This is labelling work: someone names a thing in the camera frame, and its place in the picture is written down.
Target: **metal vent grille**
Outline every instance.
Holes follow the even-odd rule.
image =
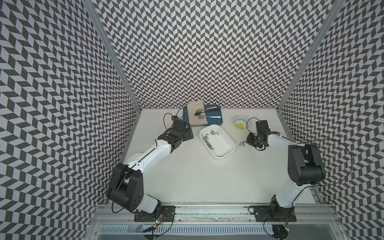
[[[163,233],[167,231],[169,226],[159,226],[153,233]],[[269,234],[273,234],[272,225],[265,225],[265,230]],[[174,235],[230,235],[230,234],[266,234],[263,226],[250,226],[250,225],[183,225],[172,226],[167,234]]]
[[[102,235],[125,235],[125,234],[143,234],[143,230],[153,225],[141,225],[141,224],[104,224],[100,229]],[[159,226],[154,230],[154,234],[163,233],[168,230],[170,226],[164,225]],[[265,224],[265,230],[273,235],[272,225]],[[246,225],[246,224],[206,224],[206,225],[195,225],[195,224],[182,224],[181,226],[172,226],[166,234],[172,235],[266,235],[262,224],[257,225]]]

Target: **small bowl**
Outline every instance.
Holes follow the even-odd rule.
[[[244,116],[236,116],[233,119],[233,124],[238,129],[246,129],[247,128],[247,122],[248,122],[248,118],[244,117]]]

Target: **black and white pattern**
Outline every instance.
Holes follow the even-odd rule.
[[[332,0],[94,0],[143,108],[277,106]]]
[[[79,0],[0,7],[0,239],[80,239],[136,112]]]
[[[349,181],[322,187],[352,239],[384,239],[384,5],[347,1],[283,114],[300,141],[334,137],[352,151]],[[351,165],[343,146],[320,142],[327,180]]]

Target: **black mounting plate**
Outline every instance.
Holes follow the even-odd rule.
[[[175,216],[175,209],[176,206],[161,206],[161,212],[166,214],[166,220],[165,222],[172,222]],[[154,219],[151,215],[143,212],[138,211],[135,214],[135,222],[154,222],[156,219]]]
[[[257,222],[264,222],[267,219],[273,219],[269,215],[269,205],[266,205],[266,206],[254,206],[253,207],[253,213],[255,215],[255,218],[256,218]],[[276,220],[281,220],[281,222],[284,222],[286,220],[286,218],[284,216],[282,216],[281,218],[279,218],[278,216],[275,216],[275,219],[273,219],[273,220],[275,220],[275,221]],[[290,222],[296,222],[297,219],[296,219],[295,214],[292,214],[288,218],[288,220]]]

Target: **metal spoon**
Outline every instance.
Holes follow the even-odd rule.
[[[204,116],[204,115],[200,115],[197,118],[199,118],[199,119],[203,119],[203,118],[221,118],[221,116]]]
[[[210,107],[210,108],[206,108],[206,109],[199,108],[199,109],[196,110],[196,112],[195,112],[195,116],[198,116],[198,115],[200,115],[201,113],[205,113],[206,111],[209,111],[209,110],[211,110],[211,109],[213,109],[213,110],[218,110],[218,109],[216,109],[216,108],[217,108],[217,106]]]
[[[209,109],[214,109],[214,108],[217,108],[217,106],[210,107],[210,108],[205,108],[205,109],[199,108],[199,109],[196,110],[196,112],[202,112],[204,110],[209,110]]]

